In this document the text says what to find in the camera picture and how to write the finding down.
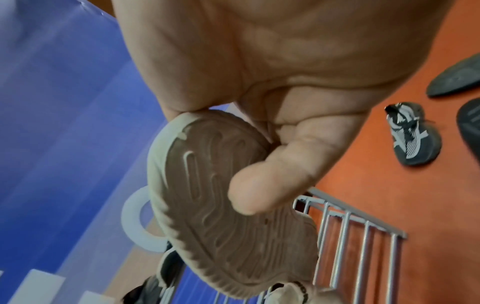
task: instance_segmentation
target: tread pattern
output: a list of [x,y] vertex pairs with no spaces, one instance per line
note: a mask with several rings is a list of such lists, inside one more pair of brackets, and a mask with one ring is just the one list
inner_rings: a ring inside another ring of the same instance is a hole
[[159,224],[183,260],[234,298],[277,282],[311,281],[318,257],[311,218],[290,206],[244,216],[228,200],[233,175],[267,157],[266,139],[220,111],[179,118],[185,123],[167,125],[150,149],[148,184]]

